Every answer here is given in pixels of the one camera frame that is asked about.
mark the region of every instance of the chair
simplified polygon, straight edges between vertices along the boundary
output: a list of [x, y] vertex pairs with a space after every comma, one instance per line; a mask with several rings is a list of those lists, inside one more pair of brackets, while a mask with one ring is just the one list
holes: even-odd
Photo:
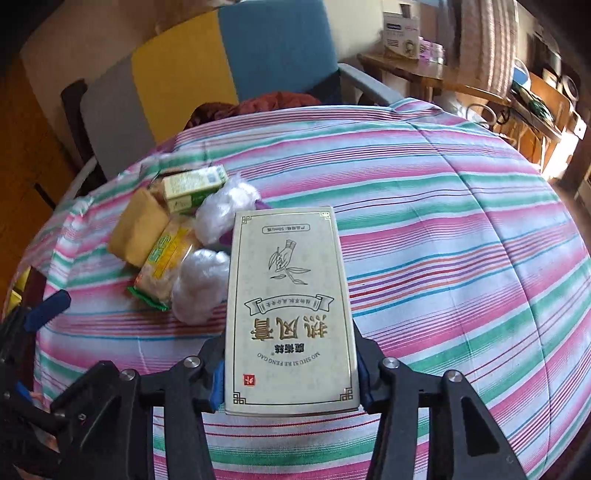
[[153, 38], [82, 96], [90, 144], [107, 179], [181, 131], [205, 102], [239, 103], [278, 90], [342, 103], [340, 79], [373, 102], [402, 97], [337, 64], [322, 0], [241, 2]]

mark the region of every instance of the white plastic bag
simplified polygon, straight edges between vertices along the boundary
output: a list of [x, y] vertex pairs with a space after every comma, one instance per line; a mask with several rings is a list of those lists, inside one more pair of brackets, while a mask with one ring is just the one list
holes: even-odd
[[174, 316], [187, 325], [202, 325], [228, 296], [230, 257], [224, 252], [195, 250], [183, 260], [173, 285]]
[[236, 212], [254, 210], [261, 199], [258, 190], [234, 175], [216, 193], [208, 196], [195, 214], [194, 230], [199, 241], [213, 245], [234, 226]]

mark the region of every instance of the striped tablecloth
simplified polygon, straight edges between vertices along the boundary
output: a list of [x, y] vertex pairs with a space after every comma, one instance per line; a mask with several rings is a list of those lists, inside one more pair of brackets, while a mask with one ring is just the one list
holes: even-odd
[[[183, 152], [189, 151], [192, 160]], [[433, 105], [258, 113], [183, 132], [57, 212], [21, 268], [65, 288], [68, 312], [38, 335], [36, 389], [50, 401], [101, 359], [141, 374], [222, 331], [184, 326], [127, 294], [135, 271], [106, 252], [132, 192], [162, 168], [223, 163], [272, 207], [332, 205], [361, 332], [417, 371], [463, 371], [539, 478], [591, 407], [590, 261], [564, 206], [515, 150]], [[155, 468], [165, 478], [162, 415]], [[363, 478], [377, 416], [204, 415], [218, 479]], [[427, 461], [418, 426], [416, 478]]]

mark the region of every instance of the line drawing of hand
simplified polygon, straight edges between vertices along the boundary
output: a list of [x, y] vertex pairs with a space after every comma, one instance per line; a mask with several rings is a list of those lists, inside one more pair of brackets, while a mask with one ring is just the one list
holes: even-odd
[[280, 275], [275, 275], [271, 278], [276, 280], [280, 280], [285, 277], [289, 277], [292, 283], [297, 285], [307, 285], [307, 283], [299, 278], [294, 278], [294, 274], [301, 274], [307, 273], [310, 270], [306, 268], [298, 268], [298, 267], [289, 267], [291, 262], [291, 256], [293, 255], [294, 248], [296, 247], [296, 243], [293, 240], [286, 240], [285, 241], [285, 248], [279, 251], [279, 247], [277, 247], [277, 251], [273, 252], [271, 258], [269, 259], [269, 270], [275, 266], [275, 273], [281, 273]]
[[275, 272], [280, 272], [284, 268], [287, 268], [290, 264], [295, 247], [296, 243], [293, 240], [285, 241], [285, 248], [278, 253], [277, 259], [275, 260], [275, 265], [277, 266]]

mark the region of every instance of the small box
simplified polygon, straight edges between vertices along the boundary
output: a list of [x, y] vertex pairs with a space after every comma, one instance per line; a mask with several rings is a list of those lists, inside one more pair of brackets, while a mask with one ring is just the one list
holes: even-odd
[[199, 207], [205, 198], [218, 191], [228, 180], [221, 165], [185, 171], [163, 179], [164, 200], [170, 213]]
[[420, 20], [401, 14], [384, 12], [384, 47], [408, 59], [418, 60], [420, 54]]
[[331, 207], [238, 212], [226, 325], [226, 413], [359, 407], [353, 320]]

